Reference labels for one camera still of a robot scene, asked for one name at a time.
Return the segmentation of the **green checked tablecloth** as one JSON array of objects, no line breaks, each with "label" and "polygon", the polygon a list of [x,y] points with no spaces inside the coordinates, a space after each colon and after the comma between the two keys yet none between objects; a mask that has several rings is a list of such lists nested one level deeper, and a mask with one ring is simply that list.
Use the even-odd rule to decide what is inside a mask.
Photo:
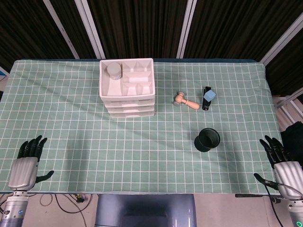
[{"label": "green checked tablecloth", "polygon": [[[254,173],[272,180],[259,140],[279,138],[265,66],[157,62],[155,114],[112,118],[99,96],[97,61],[14,62],[0,101],[0,192],[9,192],[21,144],[47,138],[36,192],[264,193]],[[204,88],[216,93],[202,109]],[[177,92],[200,104],[174,105]],[[194,140],[215,129],[219,145]]]}]

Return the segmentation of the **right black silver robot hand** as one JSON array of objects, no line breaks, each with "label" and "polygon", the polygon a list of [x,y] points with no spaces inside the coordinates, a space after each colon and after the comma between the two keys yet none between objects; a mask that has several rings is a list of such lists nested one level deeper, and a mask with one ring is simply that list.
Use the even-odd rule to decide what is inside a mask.
[{"label": "right black silver robot hand", "polygon": [[294,160],[276,138],[265,136],[259,140],[264,147],[274,172],[275,181],[262,178],[258,173],[254,177],[264,186],[273,188],[287,200],[303,200],[303,168]]}]

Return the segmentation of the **white aluminium post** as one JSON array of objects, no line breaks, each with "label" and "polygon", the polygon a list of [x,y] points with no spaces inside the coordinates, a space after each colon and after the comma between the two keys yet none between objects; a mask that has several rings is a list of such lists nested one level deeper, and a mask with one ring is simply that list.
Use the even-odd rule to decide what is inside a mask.
[{"label": "white aluminium post", "polygon": [[105,59],[105,53],[95,26],[92,13],[89,8],[88,0],[74,0],[85,30],[89,37],[89,41],[97,59]]},{"label": "white aluminium post", "polygon": [[73,46],[73,44],[72,44],[72,42],[71,42],[71,40],[70,40],[70,38],[69,38],[66,30],[64,29],[63,24],[61,23],[58,15],[57,15],[57,13],[55,12],[55,9],[53,8],[50,0],[43,0],[43,2],[45,4],[47,10],[49,11],[52,19],[54,20],[55,24],[57,25],[58,29],[60,30],[60,32],[61,32],[64,40],[66,41],[66,43],[67,43],[67,45],[68,45],[71,53],[73,54],[74,58],[75,59],[79,59],[79,55],[78,55],[75,47]]},{"label": "white aluminium post", "polygon": [[187,44],[188,34],[190,31],[193,15],[196,9],[197,0],[187,0],[186,11],[183,19],[178,50],[177,50],[177,59],[183,59],[184,52]]},{"label": "white aluminium post", "polygon": [[281,35],[281,37],[275,42],[275,44],[270,48],[260,62],[267,66],[302,29],[303,12]]}]

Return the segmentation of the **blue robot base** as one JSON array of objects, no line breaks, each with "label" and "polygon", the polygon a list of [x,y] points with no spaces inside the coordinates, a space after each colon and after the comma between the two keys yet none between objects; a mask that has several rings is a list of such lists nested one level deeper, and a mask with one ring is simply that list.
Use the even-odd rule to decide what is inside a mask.
[{"label": "blue robot base", "polygon": [[197,227],[193,194],[101,194],[94,227]]}]

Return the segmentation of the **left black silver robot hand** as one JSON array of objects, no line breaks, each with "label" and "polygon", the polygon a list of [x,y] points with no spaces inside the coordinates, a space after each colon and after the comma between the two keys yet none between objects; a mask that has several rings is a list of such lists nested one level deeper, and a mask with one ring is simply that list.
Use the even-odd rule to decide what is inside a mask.
[{"label": "left black silver robot hand", "polygon": [[11,190],[29,191],[35,184],[52,177],[53,170],[42,176],[37,175],[41,154],[46,142],[47,138],[42,138],[39,135],[37,138],[25,141],[21,145],[10,172],[9,188]]}]

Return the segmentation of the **white cup on drawer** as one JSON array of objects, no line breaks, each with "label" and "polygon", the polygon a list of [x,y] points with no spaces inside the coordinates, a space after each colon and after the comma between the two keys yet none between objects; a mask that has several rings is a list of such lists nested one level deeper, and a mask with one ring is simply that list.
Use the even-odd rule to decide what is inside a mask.
[{"label": "white cup on drawer", "polygon": [[108,72],[111,79],[118,80],[122,76],[121,65],[116,63],[116,62],[110,63],[107,66],[107,72]]}]

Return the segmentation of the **black mesh pen cup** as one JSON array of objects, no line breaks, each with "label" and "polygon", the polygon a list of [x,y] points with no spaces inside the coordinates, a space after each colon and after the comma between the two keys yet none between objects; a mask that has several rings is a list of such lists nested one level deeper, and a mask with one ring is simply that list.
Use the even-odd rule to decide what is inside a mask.
[{"label": "black mesh pen cup", "polygon": [[200,152],[208,152],[220,143],[219,133],[212,128],[204,128],[194,140],[195,148]]}]

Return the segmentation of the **aluminium frame rail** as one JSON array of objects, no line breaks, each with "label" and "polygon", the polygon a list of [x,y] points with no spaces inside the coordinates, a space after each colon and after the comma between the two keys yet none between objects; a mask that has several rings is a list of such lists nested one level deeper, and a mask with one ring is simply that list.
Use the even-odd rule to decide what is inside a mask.
[{"label": "aluminium frame rail", "polygon": [[275,97],[274,100],[276,101],[275,107],[278,110],[281,110],[282,113],[286,116],[286,118],[291,123],[296,123],[296,120],[291,115],[291,113],[286,108],[287,105],[290,105],[297,113],[297,115],[303,120],[303,107],[299,107],[295,100],[300,96],[303,95],[303,87],[298,89],[297,91],[293,92],[291,95],[284,96],[284,97]]}]

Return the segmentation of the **black bag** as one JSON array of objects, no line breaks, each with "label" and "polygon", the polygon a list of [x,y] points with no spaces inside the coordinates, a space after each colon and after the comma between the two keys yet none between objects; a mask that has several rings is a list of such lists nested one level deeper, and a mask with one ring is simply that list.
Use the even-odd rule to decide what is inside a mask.
[{"label": "black bag", "polygon": [[281,132],[284,148],[303,167],[303,123],[296,122]]}]

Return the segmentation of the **black stapler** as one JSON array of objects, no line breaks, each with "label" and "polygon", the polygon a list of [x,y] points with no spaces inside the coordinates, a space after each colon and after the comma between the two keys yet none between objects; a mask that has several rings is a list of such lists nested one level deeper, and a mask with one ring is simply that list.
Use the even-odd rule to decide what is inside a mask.
[{"label": "black stapler", "polygon": [[[211,87],[205,87],[204,88],[204,94],[206,91],[211,90]],[[210,106],[211,102],[207,102],[204,98],[203,98],[203,105],[202,105],[202,109],[205,111],[208,111],[209,106]]]}]

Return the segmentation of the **white drawer cabinet frame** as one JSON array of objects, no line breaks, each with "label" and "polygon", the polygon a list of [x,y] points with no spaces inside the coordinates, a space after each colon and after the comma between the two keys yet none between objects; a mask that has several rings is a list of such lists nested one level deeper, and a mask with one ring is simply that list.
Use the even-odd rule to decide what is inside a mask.
[{"label": "white drawer cabinet frame", "polygon": [[[122,76],[110,78],[107,66],[116,62],[121,65]],[[101,60],[99,64],[99,95],[104,101],[142,100],[155,98],[155,78],[152,58]],[[131,107],[147,105],[123,105],[107,107]]]}]

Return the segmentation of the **blue foam cube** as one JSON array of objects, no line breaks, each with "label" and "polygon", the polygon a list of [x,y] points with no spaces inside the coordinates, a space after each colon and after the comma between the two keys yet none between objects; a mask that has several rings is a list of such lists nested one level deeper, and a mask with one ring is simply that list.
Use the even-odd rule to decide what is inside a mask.
[{"label": "blue foam cube", "polygon": [[213,90],[208,90],[204,94],[204,99],[207,102],[211,102],[215,98],[215,96],[216,96],[216,93]]}]

